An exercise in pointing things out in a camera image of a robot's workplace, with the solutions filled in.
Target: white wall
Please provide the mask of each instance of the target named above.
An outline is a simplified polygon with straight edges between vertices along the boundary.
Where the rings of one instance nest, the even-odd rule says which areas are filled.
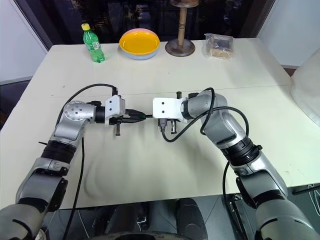
[[[276,0],[258,38],[281,65],[300,66],[320,48],[320,0]]]
[[[12,0],[0,0],[0,84],[34,75],[47,51]]]

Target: bottle label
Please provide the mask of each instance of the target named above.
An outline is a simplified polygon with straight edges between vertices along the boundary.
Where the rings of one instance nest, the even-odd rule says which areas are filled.
[[[92,44],[85,44],[89,51],[98,50],[100,48],[100,43],[98,41],[94,41]]]
[[[93,49],[94,49],[94,50],[97,50],[97,49],[100,48],[100,43],[99,43],[98,41],[94,41],[94,42],[92,43],[92,46],[93,46]]]

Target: snack package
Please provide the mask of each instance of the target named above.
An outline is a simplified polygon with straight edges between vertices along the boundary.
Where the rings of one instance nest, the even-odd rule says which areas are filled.
[[[232,36],[206,33],[205,35],[205,52],[210,57],[230,58],[233,53]]]

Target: green plastic bottle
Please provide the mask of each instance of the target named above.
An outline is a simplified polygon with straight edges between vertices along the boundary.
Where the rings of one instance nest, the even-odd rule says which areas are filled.
[[[83,41],[90,52],[91,59],[97,63],[103,62],[105,60],[105,55],[101,50],[97,35],[95,35],[94,32],[90,30],[90,26],[88,23],[82,24],[81,27],[84,31]]]

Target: plastic bag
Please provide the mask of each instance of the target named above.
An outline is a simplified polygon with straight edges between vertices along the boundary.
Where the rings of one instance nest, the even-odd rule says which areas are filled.
[[[320,48],[294,72],[291,95],[304,113],[320,127]]]
[[[230,58],[233,53],[232,36],[206,33],[205,35],[205,52],[210,57],[222,59]]]

